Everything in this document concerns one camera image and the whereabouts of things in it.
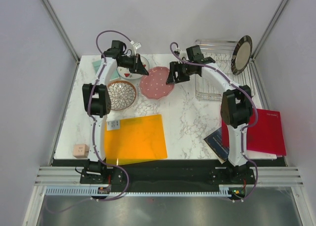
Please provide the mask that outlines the pink polka dot plate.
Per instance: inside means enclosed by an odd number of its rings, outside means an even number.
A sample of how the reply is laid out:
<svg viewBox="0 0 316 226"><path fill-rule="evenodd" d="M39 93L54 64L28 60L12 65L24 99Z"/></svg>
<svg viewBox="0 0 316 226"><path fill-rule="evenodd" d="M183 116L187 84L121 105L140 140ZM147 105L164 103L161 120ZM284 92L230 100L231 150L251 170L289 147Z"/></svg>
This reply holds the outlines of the pink polka dot plate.
<svg viewBox="0 0 316 226"><path fill-rule="evenodd" d="M166 84L169 68L154 67L149 70L149 75L142 76L139 88L147 99L161 99L169 95L174 89L174 84Z"/></svg>

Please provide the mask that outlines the brown rim floral plate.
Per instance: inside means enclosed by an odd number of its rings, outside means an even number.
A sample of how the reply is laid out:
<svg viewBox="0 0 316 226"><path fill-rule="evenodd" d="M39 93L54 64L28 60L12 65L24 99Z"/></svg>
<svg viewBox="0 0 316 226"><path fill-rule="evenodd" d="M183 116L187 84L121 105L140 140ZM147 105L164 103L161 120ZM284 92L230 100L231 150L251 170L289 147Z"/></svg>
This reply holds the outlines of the brown rim floral plate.
<svg viewBox="0 0 316 226"><path fill-rule="evenodd" d="M111 100L111 110L121 111L129 108L136 100L135 86L125 80L118 80L108 85L108 93Z"/></svg>

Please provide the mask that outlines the dark rim beige plate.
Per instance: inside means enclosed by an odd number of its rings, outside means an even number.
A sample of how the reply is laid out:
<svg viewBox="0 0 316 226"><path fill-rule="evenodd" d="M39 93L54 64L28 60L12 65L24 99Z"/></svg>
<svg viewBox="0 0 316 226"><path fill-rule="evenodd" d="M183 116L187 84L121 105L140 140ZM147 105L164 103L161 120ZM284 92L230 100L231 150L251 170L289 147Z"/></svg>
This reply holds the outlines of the dark rim beige plate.
<svg viewBox="0 0 316 226"><path fill-rule="evenodd" d="M231 58L231 71L233 75L241 74L247 67L252 54L252 38L243 36L237 43Z"/></svg>

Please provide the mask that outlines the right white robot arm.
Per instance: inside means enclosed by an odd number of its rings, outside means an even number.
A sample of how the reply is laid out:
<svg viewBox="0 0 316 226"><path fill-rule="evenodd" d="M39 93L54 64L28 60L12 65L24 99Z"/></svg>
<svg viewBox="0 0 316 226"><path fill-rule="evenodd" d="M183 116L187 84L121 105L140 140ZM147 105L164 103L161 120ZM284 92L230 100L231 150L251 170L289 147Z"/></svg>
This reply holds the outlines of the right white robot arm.
<svg viewBox="0 0 316 226"><path fill-rule="evenodd" d="M229 78L218 68L213 58L204 57L198 45L186 49L188 60L180 57L180 49L176 42L172 42L169 48L177 61L169 63L166 84L190 81L192 75L198 75L209 80L222 93L220 115L228 128L228 161L233 166L226 171L226 177L229 182L238 183L244 177L240 166L249 161L246 136L248 128L253 126L249 123L250 118L254 115L255 120L258 120L250 87L241 86Z"/></svg>

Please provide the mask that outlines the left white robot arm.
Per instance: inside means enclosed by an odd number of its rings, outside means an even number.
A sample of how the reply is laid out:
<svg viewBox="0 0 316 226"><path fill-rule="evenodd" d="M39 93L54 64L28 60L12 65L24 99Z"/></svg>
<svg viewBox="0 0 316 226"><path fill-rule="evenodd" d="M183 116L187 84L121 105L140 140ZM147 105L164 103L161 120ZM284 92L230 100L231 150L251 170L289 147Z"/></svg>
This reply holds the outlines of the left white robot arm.
<svg viewBox="0 0 316 226"><path fill-rule="evenodd" d="M82 85L84 109L91 121L91 135L88 159L90 161L104 163L106 154L104 150L104 135L107 115L111 111L111 99L108 93L108 84L117 67L127 68L132 74L148 75L137 49L140 43L131 41L132 52L124 53L126 44L119 40L113 40L109 49L101 53L101 64L96 77L91 83Z"/></svg>

